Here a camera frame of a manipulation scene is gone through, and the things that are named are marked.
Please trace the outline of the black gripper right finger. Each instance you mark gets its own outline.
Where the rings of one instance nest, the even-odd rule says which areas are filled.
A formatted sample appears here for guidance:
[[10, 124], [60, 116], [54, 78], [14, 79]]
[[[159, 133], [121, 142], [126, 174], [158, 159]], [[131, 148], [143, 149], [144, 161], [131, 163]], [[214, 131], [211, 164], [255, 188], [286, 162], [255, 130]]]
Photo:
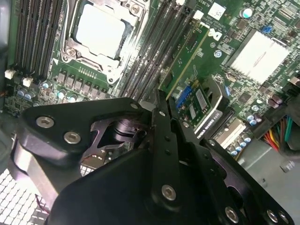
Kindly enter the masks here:
[[203, 183], [210, 225], [293, 225], [279, 203], [214, 140], [199, 141], [179, 119], [173, 97], [168, 110], [187, 158]]

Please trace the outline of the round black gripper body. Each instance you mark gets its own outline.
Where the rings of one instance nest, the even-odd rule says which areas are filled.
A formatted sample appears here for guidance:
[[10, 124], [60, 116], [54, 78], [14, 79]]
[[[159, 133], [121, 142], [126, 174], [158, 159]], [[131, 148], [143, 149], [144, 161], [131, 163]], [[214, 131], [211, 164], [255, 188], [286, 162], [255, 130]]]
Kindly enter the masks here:
[[174, 121], [154, 126], [153, 146], [132, 150], [67, 186], [50, 225], [209, 225], [208, 202]]

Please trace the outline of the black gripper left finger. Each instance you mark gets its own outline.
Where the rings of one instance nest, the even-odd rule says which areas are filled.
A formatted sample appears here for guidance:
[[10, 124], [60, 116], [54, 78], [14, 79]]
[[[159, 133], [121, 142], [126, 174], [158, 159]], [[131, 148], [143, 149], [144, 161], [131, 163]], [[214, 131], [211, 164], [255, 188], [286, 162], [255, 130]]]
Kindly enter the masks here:
[[70, 184], [132, 150], [150, 149], [155, 123], [172, 120], [168, 99], [159, 91], [152, 111], [127, 97], [26, 109], [9, 171], [52, 208]]

